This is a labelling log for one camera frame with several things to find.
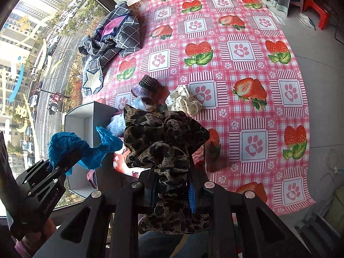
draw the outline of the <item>gray box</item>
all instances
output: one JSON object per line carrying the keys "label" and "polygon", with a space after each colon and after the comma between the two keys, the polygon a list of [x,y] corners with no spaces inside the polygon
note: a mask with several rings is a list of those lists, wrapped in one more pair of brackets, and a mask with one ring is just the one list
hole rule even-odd
{"label": "gray box", "polygon": [[[90,147],[97,147],[101,139],[96,126],[106,128],[116,112],[116,108],[98,102],[80,105],[66,114],[64,130],[75,133]],[[113,169],[113,159],[113,153],[106,154],[101,162],[102,167],[96,169],[98,190],[103,192],[123,186],[123,176]],[[67,177],[69,189],[84,198],[95,190],[87,180],[88,171],[76,164],[73,173]]]}

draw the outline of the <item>plaid tablecloth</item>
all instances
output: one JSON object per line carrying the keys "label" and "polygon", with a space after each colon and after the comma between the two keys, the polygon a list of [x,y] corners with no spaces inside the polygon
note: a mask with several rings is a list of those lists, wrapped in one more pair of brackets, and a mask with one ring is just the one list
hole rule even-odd
{"label": "plaid tablecloth", "polygon": [[[116,57],[102,90],[84,102],[104,98],[122,110],[144,74],[170,91],[185,84],[203,104],[195,119],[220,136],[221,156],[207,166],[210,180],[230,191],[263,183],[267,205],[278,215],[311,205],[304,83],[265,5],[260,0],[142,0],[132,8],[143,24],[142,49]],[[186,49],[188,44],[195,45]],[[245,78],[254,87],[244,103],[233,90]]]}

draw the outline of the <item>tile floor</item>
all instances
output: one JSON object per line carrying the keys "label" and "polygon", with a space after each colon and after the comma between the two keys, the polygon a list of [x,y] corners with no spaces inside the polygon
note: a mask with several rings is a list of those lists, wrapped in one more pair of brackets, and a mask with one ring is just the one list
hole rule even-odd
{"label": "tile floor", "polygon": [[[281,25],[304,79],[310,116],[310,159],[308,166],[308,189],[312,198],[328,202],[332,193],[344,184],[344,175],[334,175],[333,168],[344,165],[344,45],[334,39],[334,27],[313,31],[299,21],[299,8],[290,6],[288,17],[269,7],[281,17]],[[319,15],[312,9],[305,12],[315,25]],[[337,37],[344,41],[344,35]],[[281,217],[290,228],[300,221],[310,208]]]}

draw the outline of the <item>strawberry print tablecloth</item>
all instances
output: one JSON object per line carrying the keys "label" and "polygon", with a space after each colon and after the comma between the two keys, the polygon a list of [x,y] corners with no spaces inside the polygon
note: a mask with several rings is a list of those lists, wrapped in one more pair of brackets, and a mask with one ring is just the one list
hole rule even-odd
{"label": "strawberry print tablecloth", "polygon": [[142,49],[104,68],[104,98],[122,110],[144,74],[203,104],[195,117],[220,136],[209,179],[230,191],[264,184],[278,215],[314,201],[307,188],[309,111],[294,53],[260,0],[142,0],[132,6]]}

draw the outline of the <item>silver bolt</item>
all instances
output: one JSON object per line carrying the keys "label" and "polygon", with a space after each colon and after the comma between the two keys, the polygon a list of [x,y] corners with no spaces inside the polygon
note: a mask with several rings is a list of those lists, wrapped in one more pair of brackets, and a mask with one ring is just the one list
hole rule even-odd
{"label": "silver bolt", "polygon": [[99,190],[93,191],[91,196],[92,198],[99,198],[101,196],[101,191]]}
{"label": "silver bolt", "polygon": [[131,187],[132,187],[132,188],[141,188],[141,187],[142,187],[142,183],[139,182],[139,181],[134,181],[134,182],[131,184]]}
{"label": "silver bolt", "polygon": [[212,181],[207,181],[207,182],[204,184],[204,187],[205,187],[205,188],[208,188],[208,189],[214,188],[214,187],[215,187],[215,183],[212,182]]}
{"label": "silver bolt", "polygon": [[245,192],[245,197],[249,199],[253,199],[255,197],[255,193],[253,191],[246,191]]}

